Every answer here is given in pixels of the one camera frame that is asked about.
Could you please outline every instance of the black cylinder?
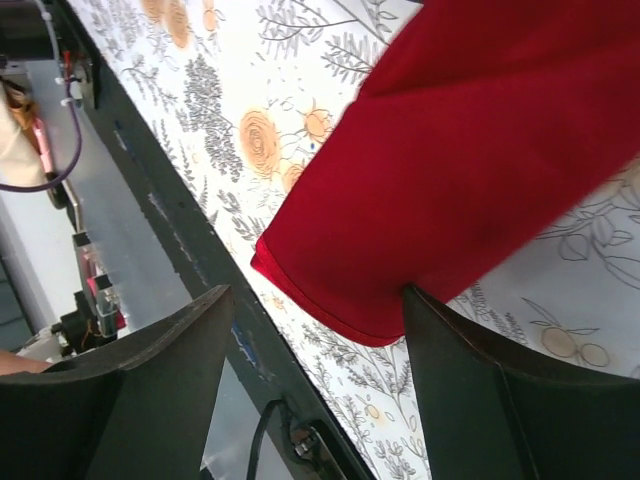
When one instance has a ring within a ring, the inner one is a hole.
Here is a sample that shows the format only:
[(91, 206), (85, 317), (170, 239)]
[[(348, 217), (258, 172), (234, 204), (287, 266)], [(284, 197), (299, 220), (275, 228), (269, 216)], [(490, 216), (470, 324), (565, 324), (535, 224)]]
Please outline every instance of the black cylinder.
[(32, 0), (0, 0), (0, 68), (3, 62), (53, 58), (47, 26)]

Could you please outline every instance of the person's hand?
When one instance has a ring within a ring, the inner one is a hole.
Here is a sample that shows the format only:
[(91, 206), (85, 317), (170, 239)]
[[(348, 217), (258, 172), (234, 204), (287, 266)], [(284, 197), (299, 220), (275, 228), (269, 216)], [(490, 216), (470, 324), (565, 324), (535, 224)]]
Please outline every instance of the person's hand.
[(41, 373), (50, 366), (47, 362), (19, 357), (10, 352), (0, 351), (0, 375), (29, 372)]

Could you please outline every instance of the white tablecloth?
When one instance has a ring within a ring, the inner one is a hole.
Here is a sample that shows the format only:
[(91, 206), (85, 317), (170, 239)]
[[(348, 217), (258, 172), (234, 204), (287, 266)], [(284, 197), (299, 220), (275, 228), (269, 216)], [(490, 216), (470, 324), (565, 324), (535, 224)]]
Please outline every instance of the white tablecloth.
[[(405, 343), (349, 342), (249, 266), (257, 237), (393, 32), (419, 7), (406, 0), (71, 3), (372, 471), (380, 479), (429, 478)], [(627, 172), (451, 306), (548, 355), (640, 377), (637, 237), (640, 175)]]

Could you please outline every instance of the red fabric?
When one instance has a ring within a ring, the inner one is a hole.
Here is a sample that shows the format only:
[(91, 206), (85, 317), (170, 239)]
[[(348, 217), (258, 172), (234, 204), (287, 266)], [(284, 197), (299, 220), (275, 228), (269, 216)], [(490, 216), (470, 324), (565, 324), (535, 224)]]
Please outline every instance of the red fabric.
[(252, 261), (365, 345), (403, 335), (404, 285), (450, 300), (640, 151), (640, 1), (426, 3)]

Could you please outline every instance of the patterned fabric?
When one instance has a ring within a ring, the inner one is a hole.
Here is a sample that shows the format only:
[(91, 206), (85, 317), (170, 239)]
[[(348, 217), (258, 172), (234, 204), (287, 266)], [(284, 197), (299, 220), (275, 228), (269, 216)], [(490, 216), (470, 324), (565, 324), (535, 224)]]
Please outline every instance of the patterned fabric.
[[(404, 341), (380, 349), (346, 341), (249, 266), (258, 236), (359, 83), (420, 7), (406, 0), (71, 3), (374, 474), (429, 478)], [(638, 236), (640, 170), (630, 167), (451, 306), (548, 355), (640, 378)]]

